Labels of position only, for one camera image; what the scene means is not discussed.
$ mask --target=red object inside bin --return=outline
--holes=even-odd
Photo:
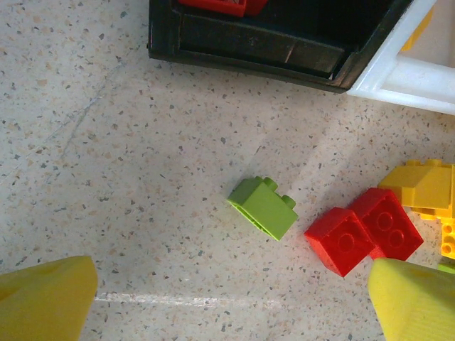
[[[256,16],[264,8],[268,0],[178,0],[179,3],[187,6],[207,9],[209,11],[228,14],[231,16],[243,17]]]

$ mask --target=speckled floor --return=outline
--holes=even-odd
[[[371,260],[342,279],[302,232],[408,158],[455,162],[455,117],[150,60],[147,13],[1,2],[0,273],[92,256],[81,340],[383,340]],[[297,201],[280,242],[225,201],[253,175]]]

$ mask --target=floor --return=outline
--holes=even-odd
[[[383,340],[371,259],[342,279],[302,232],[407,159],[455,162],[455,117],[150,60],[147,13],[1,2],[0,273],[90,255],[81,340]],[[297,202],[280,242],[226,203],[254,175]]]

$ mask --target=black container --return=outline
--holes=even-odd
[[[269,0],[236,18],[150,0],[149,56],[349,90],[412,0]]]

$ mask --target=white plastic container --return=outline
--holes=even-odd
[[[419,40],[401,52],[433,6]],[[455,115],[455,0],[414,0],[348,94]]]

